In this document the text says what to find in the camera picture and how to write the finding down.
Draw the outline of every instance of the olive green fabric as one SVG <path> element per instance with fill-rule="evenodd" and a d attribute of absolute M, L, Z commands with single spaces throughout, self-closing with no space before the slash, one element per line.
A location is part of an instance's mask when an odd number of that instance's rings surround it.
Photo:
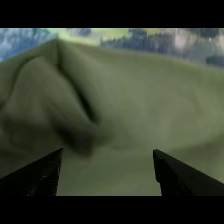
<path fill-rule="evenodd" d="M 58 195 L 160 195 L 160 149 L 224 181 L 224 70 L 54 40 L 0 64 L 0 176 L 63 147 Z"/>

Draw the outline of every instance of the green cloth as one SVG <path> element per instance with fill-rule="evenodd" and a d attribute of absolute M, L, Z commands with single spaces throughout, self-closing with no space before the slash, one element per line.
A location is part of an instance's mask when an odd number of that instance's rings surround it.
<path fill-rule="evenodd" d="M 53 40 L 0 64 L 0 176 L 63 147 L 58 195 L 160 195 L 160 149 L 224 181 L 224 70 Z"/>

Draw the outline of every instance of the blurred background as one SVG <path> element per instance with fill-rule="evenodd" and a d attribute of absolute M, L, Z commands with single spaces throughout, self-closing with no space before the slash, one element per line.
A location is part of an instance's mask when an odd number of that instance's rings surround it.
<path fill-rule="evenodd" d="M 54 38 L 224 66 L 224 28 L 0 28 L 0 61 Z"/>

